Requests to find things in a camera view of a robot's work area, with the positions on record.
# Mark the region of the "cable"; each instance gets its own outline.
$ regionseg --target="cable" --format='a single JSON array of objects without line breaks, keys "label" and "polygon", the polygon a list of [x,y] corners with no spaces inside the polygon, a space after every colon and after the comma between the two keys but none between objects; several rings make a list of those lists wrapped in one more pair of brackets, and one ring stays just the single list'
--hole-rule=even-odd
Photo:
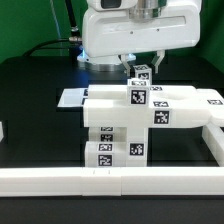
[{"label": "cable", "polygon": [[50,4],[51,4],[51,11],[53,14],[53,18],[54,18],[54,22],[55,22],[55,26],[56,26],[56,30],[57,30],[57,34],[58,34],[58,39],[61,39],[61,31],[60,31],[58,19],[57,19],[55,8],[54,8],[54,1],[50,0]]},{"label": "cable", "polygon": [[58,40],[50,40],[50,41],[46,41],[44,43],[38,44],[35,47],[33,47],[32,49],[28,50],[27,52],[25,52],[23,54],[24,57],[29,57],[32,55],[32,53],[38,49],[41,49],[44,46],[50,45],[50,44],[56,44],[56,43],[63,43],[63,42],[69,42],[69,39],[64,38],[64,39],[58,39]]},{"label": "cable", "polygon": [[75,21],[75,15],[72,7],[72,2],[71,0],[65,0],[67,12],[68,12],[68,17],[71,25],[71,34],[72,36],[75,36],[75,33],[78,32],[78,27]]}]

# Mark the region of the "black surface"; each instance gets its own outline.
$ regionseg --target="black surface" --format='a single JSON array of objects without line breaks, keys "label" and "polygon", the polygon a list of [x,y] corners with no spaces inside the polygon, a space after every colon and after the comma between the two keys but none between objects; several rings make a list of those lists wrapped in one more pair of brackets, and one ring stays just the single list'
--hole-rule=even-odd
[{"label": "black surface", "polygon": [[[154,84],[224,93],[224,75],[201,58],[168,57]],[[67,57],[11,58],[0,66],[0,167],[82,166],[82,109],[57,110],[65,88],[126,84],[125,74],[77,68]],[[201,128],[153,129],[149,166],[217,166]],[[223,197],[1,198],[0,223],[223,223]]]}]

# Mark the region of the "stacked blocks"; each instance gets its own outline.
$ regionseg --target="stacked blocks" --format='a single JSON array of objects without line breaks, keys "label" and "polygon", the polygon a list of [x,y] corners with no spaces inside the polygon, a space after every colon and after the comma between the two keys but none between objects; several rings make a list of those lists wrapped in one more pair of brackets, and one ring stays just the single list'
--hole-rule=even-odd
[{"label": "stacked blocks", "polygon": [[[89,99],[94,100],[98,97],[104,106],[106,106],[105,102],[113,100],[121,100],[122,106],[128,108],[144,110],[149,106],[149,80],[130,79],[125,89],[118,87],[121,94],[118,94],[119,91],[114,91],[115,88],[108,89],[106,86],[101,86],[97,89],[96,86],[90,86]],[[100,93],[104,91],[109,93],[101,95]],[[117,126],[118,124],[116,127],[91,126],[89,128],[89,141],[85,148],[86,167],[144,167],[147,165],[148,128]]]},{"label": "stacked blocks", "polygon": [[148,128],[195,128],[209,123],[224,127],[224,100],[215,90],[152,86],[149,80],[137,78],[126,86],[90,86],[84,104],[84,125],[90,127],[86,166],[145,167]]}]

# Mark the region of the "white robot body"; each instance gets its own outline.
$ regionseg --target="white robot body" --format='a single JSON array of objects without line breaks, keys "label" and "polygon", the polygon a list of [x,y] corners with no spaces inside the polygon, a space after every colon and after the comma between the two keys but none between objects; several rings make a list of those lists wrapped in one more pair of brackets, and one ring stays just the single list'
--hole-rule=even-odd
[{"label": "white robot body", "polygon": [[201,0],[168,0],[158,18],[141,22],[130,18],[130,9],[101,11],[99,1],[88,2],[83,46],[89,57],[193,47],[199,41]]}]

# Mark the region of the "green background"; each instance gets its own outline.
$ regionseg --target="green background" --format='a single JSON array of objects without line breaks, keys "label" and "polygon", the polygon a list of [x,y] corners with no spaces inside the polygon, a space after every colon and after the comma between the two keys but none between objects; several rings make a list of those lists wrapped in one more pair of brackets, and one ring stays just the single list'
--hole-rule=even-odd
[{"label": "green background", "polygon": [[[69,37],[70,26],[64,0],[54,0],[61,36]],[[78,25],[87,9],[85,0],[73,0]],[[201,40],[195,48],[169,51],[175,55],[198,55],[224,72],[224,2],[203,0]],[[34,45],[57,39],[49,0],[0,0],[0,63],[22,55]],[[60,55],[59,51],[41,51],[35,55]]]}]

